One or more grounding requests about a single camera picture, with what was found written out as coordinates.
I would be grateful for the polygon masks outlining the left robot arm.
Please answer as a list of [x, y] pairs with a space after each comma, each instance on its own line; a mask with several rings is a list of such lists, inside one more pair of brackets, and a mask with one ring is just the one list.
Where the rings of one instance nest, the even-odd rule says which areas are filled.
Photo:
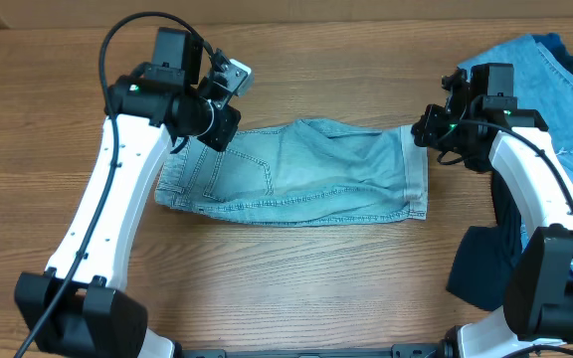
[[221, 152], [241, 119], [231, 99], [253, 71], [197, 34], [158, 31], [150, 61], [107, 92], [95, 168], [71, 226], [42, 273], [22, 273], [14, 300], [28, 343], [64, 357], [178, 357], [126, 294], [131, 249], [163, 162], [191, 138]]

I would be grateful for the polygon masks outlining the light blue denim shorts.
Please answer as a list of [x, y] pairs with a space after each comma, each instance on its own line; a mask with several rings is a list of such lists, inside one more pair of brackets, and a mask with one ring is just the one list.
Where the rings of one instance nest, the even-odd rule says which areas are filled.
[[299, 119], [240, 131], [223, 152], [190, 139], [166, 159], [154, 197], [170, 209], [250, 225], [423, 220], [428, 156], [408, 125]]

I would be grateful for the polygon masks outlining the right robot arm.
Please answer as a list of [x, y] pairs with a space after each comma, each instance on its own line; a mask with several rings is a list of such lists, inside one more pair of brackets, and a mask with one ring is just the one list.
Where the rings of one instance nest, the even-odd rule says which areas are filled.
[[573, 184], [540, 113], [519, 108], [513, 80], [511, 64], [457, 69], [442, 79], [446, 104], [428, 105], [411, 129], [420, 147], [454, 152], [475, 172], [493, 168], [529, 235], [503, 305], [453, 327], [435, 345], [437, 357], [573, 356]]

